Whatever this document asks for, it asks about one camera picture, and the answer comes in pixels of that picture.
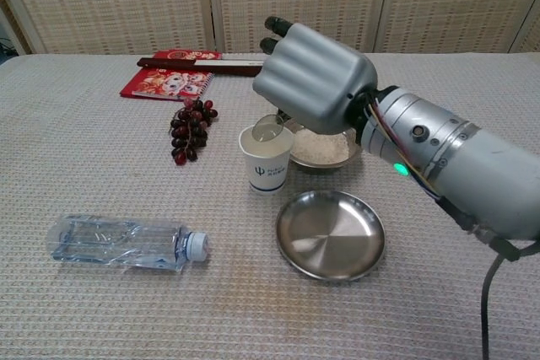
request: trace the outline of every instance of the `book cover illustration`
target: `book cover illustration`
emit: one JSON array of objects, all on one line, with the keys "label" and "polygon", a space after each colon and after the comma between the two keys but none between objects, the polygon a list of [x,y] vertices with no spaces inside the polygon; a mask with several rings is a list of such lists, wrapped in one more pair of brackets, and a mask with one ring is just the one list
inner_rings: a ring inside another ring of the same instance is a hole
[{"label": "book cover illustration", "polygon": [[[220,52],[168,50],[158,51],[154,58],[167,59],[221,59]],[[213,73],[172,71],[168,69],[141,69],[120,92],[122,97],[167,99],[182,101],[201,97]]]}]

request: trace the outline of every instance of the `green led light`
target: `green led light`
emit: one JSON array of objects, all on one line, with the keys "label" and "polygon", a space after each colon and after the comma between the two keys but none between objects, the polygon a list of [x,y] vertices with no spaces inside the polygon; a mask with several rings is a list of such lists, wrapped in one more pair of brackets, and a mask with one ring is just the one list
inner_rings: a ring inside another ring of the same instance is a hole
[{"label": "green led light", "polygon": [[405,166],[404,164],[394,164],[394,169],[401,176],[408,176],[408,169],[407,169],[407,166]]}]

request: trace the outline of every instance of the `robotic arm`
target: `robotic arm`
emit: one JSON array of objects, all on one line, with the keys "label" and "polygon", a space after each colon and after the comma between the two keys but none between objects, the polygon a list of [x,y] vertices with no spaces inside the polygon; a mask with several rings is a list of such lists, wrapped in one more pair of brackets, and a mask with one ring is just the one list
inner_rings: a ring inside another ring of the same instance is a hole
[{"label": "robotic arm", "polygon": [[466,231],[504,258],[507,239],[540,239],[540,158],[398,86],[378,90],[363,54],[302,25],[270,17],[271,54],[254,90],[321,134],[356,129],[356,142],[410,174]]}]

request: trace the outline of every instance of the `plastic water bottle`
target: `plastic water bottle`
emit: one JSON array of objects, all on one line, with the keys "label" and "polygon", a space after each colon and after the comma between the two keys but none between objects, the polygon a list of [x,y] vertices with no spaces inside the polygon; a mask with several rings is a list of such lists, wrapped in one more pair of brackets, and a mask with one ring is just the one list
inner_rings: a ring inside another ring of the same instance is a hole
[{"label": "plastic water bottle", "polygon": [[57,261],[124,265],[180,271],[188,261],[205,261],[208,237],[171,221],[60,217],[47,235]]}]

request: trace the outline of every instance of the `textured tablecloth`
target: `textured tablecloth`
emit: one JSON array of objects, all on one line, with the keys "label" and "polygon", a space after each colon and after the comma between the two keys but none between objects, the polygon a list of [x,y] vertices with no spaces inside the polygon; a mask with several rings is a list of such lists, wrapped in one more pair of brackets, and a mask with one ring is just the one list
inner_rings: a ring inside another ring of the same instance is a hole
[{"label": "textured tablecloth", "polygon": [[[540,66],[521,55],[371,55],[400,84],[540,153]],[[494,252],[410,180],[366,153],[334,175],[291,167],[276,196],[248,190],[241,129],[274,108],[251,79],[205,98],[219,121],[176,167],[175,102],[123,99],[137,56],[41,55],[0,67],[0,358],[481,357],[479,297]],[[294,270],[274,220],[294,194],[333,188],[370,204],[387,236],[379,269],[332,285]],[[208,263],[181,274],[61,264],[44,246],[58,215],[174,218],[206,231]],[[493,359],[540,357],[540,263],[505,263],[490,295]]]}]

